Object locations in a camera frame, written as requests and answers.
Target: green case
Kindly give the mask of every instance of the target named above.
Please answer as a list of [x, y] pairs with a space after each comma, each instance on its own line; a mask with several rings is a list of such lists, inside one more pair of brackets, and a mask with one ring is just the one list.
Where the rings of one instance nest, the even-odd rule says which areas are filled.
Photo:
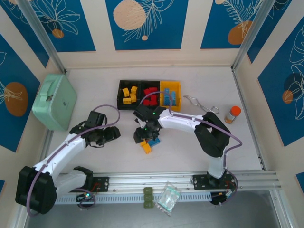
[[66, 75], [47, 75], [32, 110], [49, 130], [66, 131], [76, 99], [76, 92]]

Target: white floor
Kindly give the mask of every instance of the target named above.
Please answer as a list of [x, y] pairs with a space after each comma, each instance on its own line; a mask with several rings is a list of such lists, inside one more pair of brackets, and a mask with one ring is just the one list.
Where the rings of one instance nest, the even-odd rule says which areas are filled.
[[[75, 69], [69, 72], [69, 80], [78, 98], [74, 108], [70, 129], [88, 118], [98, 105], [116, 106], [119, 80], [179, 80], [182, 95], [197, 97], [201, 104], [220, 109], [218, 117], [224, 121], [229, 109], [242, 107], [237, 88], [229, 67], [137, 67]], [[98, 111], [108, 117], [108, 122], [116, 120], [117, 114], [111, 108]], [[181, 113], [204, 115], [198, 107], [183, 98]], [[139, 126], [133, 111], [121, 111], [121, 119], [116, 126], [121, 137], [109, 142], [104, 148], [87, 147], [63, 170], [68, 172], [75, 166], [83, 166], [97, 173], [102, 172], [172, 172], [206, 171], [208, 156], [201, 149], [194, 134], [171, 129], [161, 129], [160, 144], [152, 148], [150, 154], [135, 144], [133, 133]], [[243, 141], [241, 148], [228, 154], [230, 170], [260, 170], [261, 166], [249, 131], [244, 113], [233, 123], [226, 125], [236, 137]], [[54, 132], [49, 153], [53, 152], [66, 138], [67, 132]], [[237, 144], [230, 139], [229, 146]]]

